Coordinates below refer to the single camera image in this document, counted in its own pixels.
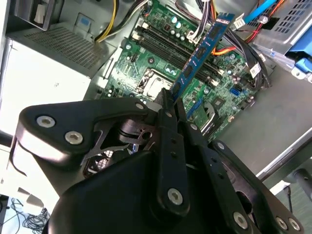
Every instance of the bolt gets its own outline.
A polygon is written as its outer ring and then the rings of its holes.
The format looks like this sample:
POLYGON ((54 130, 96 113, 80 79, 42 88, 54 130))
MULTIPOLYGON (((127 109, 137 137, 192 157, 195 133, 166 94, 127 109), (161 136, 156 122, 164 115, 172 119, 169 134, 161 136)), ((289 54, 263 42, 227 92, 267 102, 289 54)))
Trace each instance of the bolt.
POLYGON ((172 115, 168 111, 166 111, 165 113, 168 117, 172 117, 172 115))
POLYGON ((143 110, 144 109, 144 106, 142 106, 140 103, 136 103, 136 107, 143 110))
POLYGON ((220 142, 218 142, 217 145, 221 150, 224 150, 224 145, 222 145, 220 142))
POLYGON ((292 227, 293 227, 295 230, 300 231, 300 226, 297 224, 296 221, 294 221, 292 218, 289 218, 288 220, 289 220, 289 222, 291 223, 292 227))
POLYGON ((241 213, 234 212, 233 218, 235 220, 235 223, 237 223, 239 227, 241 227, 242 229, 245 229, 245 230, 248 228, 247 220, 245 219, 245 217, 241 213))
POLYGON ((55 125, 55 120, 49 116, 40 116, 36 121, 39 126, 44 128, 52 128, 55 125))
POLYGON ((287 227, 287 225, 286 225, 286 223, 284 222, 283 219, 281 219, 280 217, 276 217, 276 221, 277 221, 278 225, 279 225, 282 229, 284 229, 284 230, 287 230, 287 229, 288 229, 288 227, 287 227))
POLYGON ((179 190, 174 188, 168 190, 168 198, 173 204, 177 206, 181 205, 183 202, 182 194, 179 192, 179 190))
POLYGON ((82 143, 83 137, 79 132, 70 131, 65 134, 65 139, 72 145, 79 145, 82 143))
POLYGON ((191 128, 193 128, 194 130, 197 130, 197 126, 193 123, 191 123, 191 128))

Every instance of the capacitor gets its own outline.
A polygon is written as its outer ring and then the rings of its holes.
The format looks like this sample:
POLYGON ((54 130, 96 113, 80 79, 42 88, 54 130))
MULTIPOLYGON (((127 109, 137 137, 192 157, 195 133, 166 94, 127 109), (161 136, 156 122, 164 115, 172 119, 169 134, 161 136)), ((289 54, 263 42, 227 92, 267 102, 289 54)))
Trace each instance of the capacitor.
POLYGON ((175 24, 175 27, 176 27, 176 28, 181 28, 181 27, 182 27, 181 22, 177 22, 177 23, 175 24))
POLYGON ((171 23, 176 23, 176 22, 177 22, 177 17, 172 16, 172 17, 171 17, 171 23))

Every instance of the wire bundle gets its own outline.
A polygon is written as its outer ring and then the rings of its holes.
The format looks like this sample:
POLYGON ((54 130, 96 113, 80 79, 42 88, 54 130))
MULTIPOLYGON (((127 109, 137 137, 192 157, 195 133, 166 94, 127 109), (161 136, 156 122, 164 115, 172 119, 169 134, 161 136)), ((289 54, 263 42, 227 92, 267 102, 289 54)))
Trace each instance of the wire bundle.
MULTIPOLYGON (((274 7, 274 9, 269 13, 269 15, 268 15, 269 18, 272 17, 272 15, 275 14, 275 12, 278 10, 278 8, 281 6, 281 4, 282 4, 284 1, 285 1, 285 0, 280 0, 280 1, 278 2, 278 4, 274 7)), ((256 30, 252 31, 252 33, 245 39, 245 42, 246 42, 246 43, 252 42, 252 41, 255 39, 255 37, 259 34, 259 32, 260 32, 262 26, 263 26, 263 24, 260 23, 260 24, 258 25, 258 27, 256 28, 256 30)), ((234 46, 224 47, 224 48, 218 50, 218 51, 216 52, 215 55, 226 54, 226 53, 228 53, 228 52, 230 52, 230 51, 232 51, 232 50, 234 50, 234 49, 236 49, 234 46)))
POLYGON ((109 34, 109 32, 112 30, 113 28, 113 24, 114 24, 114 20, 115 20, 115 17, 117 15, 117 11, 119 9, 119 0, 113 0, 113 14, 112 14, 112 17, 111 17, 111 20, 108 24, 108 26, 103 30, 102 33, 100 33, 96 38, 95 38, 95 41, 97 42, 100 42, 102 40, 105 39, 105 37, 109 34))
POLYGON ((141 9, 142 6, 144 6, 149 0, 137 0, 135 1, 132 6, 130 7, 130 9, 128 10, 126 16, 123 18, 123 20, 120 22, 120 24, 114 28, 113 27, 113 24, 114 24, 114 19, 115 19, 115 15, 114 17, 112 17, 112 27, 110 29, 106 28, 100 35, 98 35, 96 38, 95 38, 95 41, 96 42, 102 42, 104 41, 105 39, 119 33, 123 28, 124 26, 126 26, 129 21, 131 20, 132 16, 139 10, 141 9))
POLYGON ((23 221, 23 227, 33 230, 33 234, 41 234, 45 224, 49 219, 49 213, 46 208, 43 208, 39 215, 28 215, 23 221))
MULTIPOLYGON (((204 10, 203 2, 201 0, 196 0, 196 3, 199 9, 203 12, 204 10)), ((212 9, 212 13, 210 14, 210 17, 208 19, 208 22, 210 24, 212 24, 216 18, 216 10, 215 10, 213 0, 211 0, 211 9, 212 9)), ((267 69, 263 61, 259 57, 259 55, 254 51, 254 49, 250 45, 248 45, 242 38, 236 35, 231 29, 229 29, 225 33, 224 38, 232 46, 226 46, 220 50, 214 49, 212 54, 216 56, 223 55, 229 51, 236 49, 244 56, 249 68, 253 68, 255 65, 257 65, 257 63, 259 63, 259 66, 261 68, 261 71, 255 76, 255 78, 253 80, 250 80, 250 88, 253 90, 259 90, 262 87, 265 87, 265 88, 270 87, 271 82, 269 80, 267 69)))
POLYGON ((16 207, 17 205, 23 206, 23 204, 18 199, 12 198, 11 202, 12 202, 11 208, 16 212, 16 215, 9 218, 4 223, 0 224, 0 226, 2 226, 3 224, 5 224, 9 220, 11 220, 12 218, 17 216, 18 221, 19 221, 19 227, 18 227, 18 230, 16 231, 16 234, 17 234, 20 230, 20 216, 19 215, 21 215, 24 217, 24 221, 22 223, 23 227, 32 229, 33 234, 41 234, 45 224, 47 223, 47 221, 50 217, 47 209, 43 208, 41 213, 38 216, 32 215, 32 214, 29 214, 28 216, 26 216, 26 214, 23 214, 23 212, 17 211, 17 207, 16 207))
POLYGON ((201 38, 201 35, 204 33, 205 31, 205 27, 206 27, 206 24, 208 22, 208 18, 209 18, 209 9, 210 9, 210 1, 206 1, 204 6, 203 6, 203 14, 202 14, 202 18, 200 20, 200 23, 196 29, 196 31, 190 35, 190 39, 192 40, 196 40, 201 38))

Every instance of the ventilation grille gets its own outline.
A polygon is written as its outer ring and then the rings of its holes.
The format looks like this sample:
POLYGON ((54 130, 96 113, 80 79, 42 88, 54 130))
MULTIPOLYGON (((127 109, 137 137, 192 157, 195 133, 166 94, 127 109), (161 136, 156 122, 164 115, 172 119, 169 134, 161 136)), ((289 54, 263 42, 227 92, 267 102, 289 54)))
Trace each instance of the ventilation grille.
POLYGON ((279 33, 288 33, 300 17, 305 13, 305 11, 310 11, 311 7, 312 0, 299 0, 274 31, 279 33))
POLYGON ((25 37, 87 69, 91 69, 104 56, 102 48, 63 27, 25 37))
POLYGON ((267 16, 268 13, 276 6, 276 3, 272 4, 268 9, 266 9, 264 12, 262 12, 258 17, 254 18, 252 21, 250 21, 248 23, 249 26, 251 27, 258 27, 258 25, 260 24, 258 22, 258 19, 260 18, 260 16, 267 16))

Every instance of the black cable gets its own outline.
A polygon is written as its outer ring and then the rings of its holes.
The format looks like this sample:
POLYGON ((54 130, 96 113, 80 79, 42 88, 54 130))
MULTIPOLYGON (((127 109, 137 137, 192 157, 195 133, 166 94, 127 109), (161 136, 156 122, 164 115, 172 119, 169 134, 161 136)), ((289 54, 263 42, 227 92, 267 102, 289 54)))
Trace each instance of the black cable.
POLYGON ((33 234, 41 234, 48 219, 49 213, 46 208, 43 208, 39 215, 28 215, 23 221, 23 227, 32 229, 33 234))
POLYGON ((19 227, 18 230, 16 231, 15 234, 17 234, 20 230, 20 216, 24 217, 24 221, 22 223, 23 227, 25 228, 29 228, 32 229, 33 234, 41 234, 43 231, 43 228, 46 224, 46 222, 48 221, 50 215, 47 211, 46 208, 42 209, 41 213, 39 215, 32 215, 29 214, 28 216, 24 215, 22 212, 18 212, 16 205, 21 205, 23 206, 23 204, 18 200, 18 199, 11 199, 12 204, 11 204, 11 208, 16 212, 16 215, 12 216, 11 218, 9 218, 7 221, 5 221, 4 223, 0 224, 0 226, 2 226, 3 224, 5 224, 6 222, 8 222, 9 220, 11 220, 14 217, 18 217, 18 221, 19 221, 19 227))
POLYGON ((9 219, 7 220, 7 221, 9 221, 9 220, 11 220, 12 218, 14 218, 15 216, 18 217, 19 227, 18 227, 18 230, 16 231, 15 234, 17 234, 17 233, 20 231, 20 216, 19 216, 19 215, 24 216, 24 215, 22 214, 22 212, 18 212, 17 209, 16 209, 16 205, 21 205, 21 206, 23 206, 22 203, 21 203, 18 199, 17 199, 17 201, 18 201, 18 203, 15 203, 15 199, 14 199, 14 198, 11 199, 11 202, 12 202, 11 208, 16 212, 16 215, 14 215, 13 217, 11 217, 11 218, 9 218, 9 219))
POLYGON ((125 15, 125 17, 122 19, 122 21, 120 22, 120 24, 118 24, 116 27, 112 28, 112 30, 110 31, 110 34, 116 32, 117 30, 119 30, 120 28, 122 28, 124 26, 124 24, 126 23, 126 21, 128 20, 128 18, 131 16, 131 14, 133 13, 133 11, 136 9, 136 7, 138 5, 140 5, 143 2, 143 0, 137 0, 135 1, 131 7, 129 8, 127 14, 125 15))
MULTIPOLYGON (((201 0, 196 0, 196 3, 200 11, 203 12, 204 7, 203 2, 201 0)), ((213 23, 211 15, 209 17, 208 22, 210 24, 213 23)), ((240 52, 244 56, 248 64, 248 67, 252 68, 259 62, 261 71, 255 76, 254 86, 251 86, 251 89, 259 90, 261 89, 261 87, 265 88, 271 87, 271 81, 269 79, 267 69, 262 59, 255 52, 255 50, 249 44, 247 44, 242 38, 240 38, 237 34, 235 34, 231 29, 229 29, 225 33, 224 39, 227 40, 232 46, 236 48, 238 52, 240 52)))
POLYGON ((289 204, 289 211, 292 213, 293 212, 293 205, 292 205, 292 190, 290 186, 287 186, 284 188, 284 193, 286 194, 288 198, 288 204, 289 204))

